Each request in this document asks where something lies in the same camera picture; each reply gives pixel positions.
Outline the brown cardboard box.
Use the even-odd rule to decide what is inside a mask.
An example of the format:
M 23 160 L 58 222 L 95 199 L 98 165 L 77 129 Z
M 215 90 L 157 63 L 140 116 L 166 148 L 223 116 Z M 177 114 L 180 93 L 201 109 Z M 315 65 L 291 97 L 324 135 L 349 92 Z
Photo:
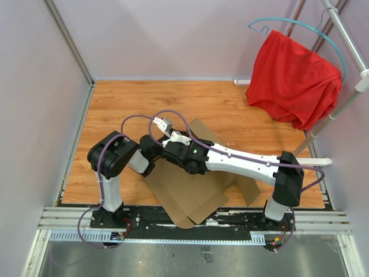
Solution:
M 172 222 L 181 229 L 192 229 L 227 202 L 224 190 L 235 186 L 241 203 L 252 204 L 261 191 L 255 179 L 223 171 L 191 175 L 184 169 L 159 159 L 144 178 L 151 192 Z

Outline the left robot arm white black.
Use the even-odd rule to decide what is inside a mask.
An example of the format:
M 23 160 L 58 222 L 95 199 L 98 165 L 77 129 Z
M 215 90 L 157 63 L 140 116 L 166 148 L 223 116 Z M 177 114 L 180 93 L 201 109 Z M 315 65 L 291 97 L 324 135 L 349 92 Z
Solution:
M 161 156 L 162 146 L 149 135 L 136 143 L 123 134 L 113 131 L 88 152 L 87 161 L 97 176 L 100 189 L 100 207 L 93 211 L 92 228 L 137 228 L 140 225 L 138 212 L 125 208 L 120 190 L 120 174 L 125 167 L 147 177 Z

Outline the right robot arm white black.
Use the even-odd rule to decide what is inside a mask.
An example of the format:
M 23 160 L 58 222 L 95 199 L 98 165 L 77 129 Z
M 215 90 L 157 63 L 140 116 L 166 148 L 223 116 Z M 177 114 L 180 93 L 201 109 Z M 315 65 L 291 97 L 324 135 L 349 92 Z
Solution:
M 161 157 L 189 174 L 223 171 L 260 180 L 274 187 L 261 216 L 262 226 L 269 231 L 281 226 L 289 208 L 300 204 L 304 170 L 290 152 L 284 151 L 280 156 L 261 156 L 211 141 L 189 140 L 183 143 L 166 140 Z

